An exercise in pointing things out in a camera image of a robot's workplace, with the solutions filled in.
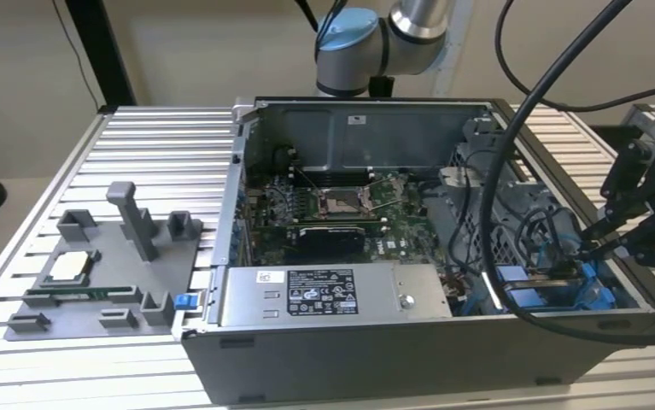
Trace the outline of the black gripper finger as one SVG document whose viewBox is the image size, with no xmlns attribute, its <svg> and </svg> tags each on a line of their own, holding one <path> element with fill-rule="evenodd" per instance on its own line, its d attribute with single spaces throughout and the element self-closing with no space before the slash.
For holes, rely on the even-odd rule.
<svg viewBox="0 0 655 410">
<path fill-rule="evenodd" d="M 592 246 L 595 241 L 615 233 L 628 219 L 647 210 L 651 210 L 651 215 L 635 228 L 596 247 Z M 607 203 L 599 213 L 601 218 L 580 233 L 581 246 L 577 258 L 581 261 L 596 261 L 616 255 L 619 258 L 631 257 L 637 265 L 655 267 L 655 200 L 640 204 L 624 201 Z"/>
<path fill-rule="evenodd" d="M 596 222 L 581 232 L 584 240 L 597 240 L 627 221 L 643 216 L 628 241 L 655 242 L 655 143 L 633 139 L 620 147 L 600 187 L 605 203 Z"/>
</svg>

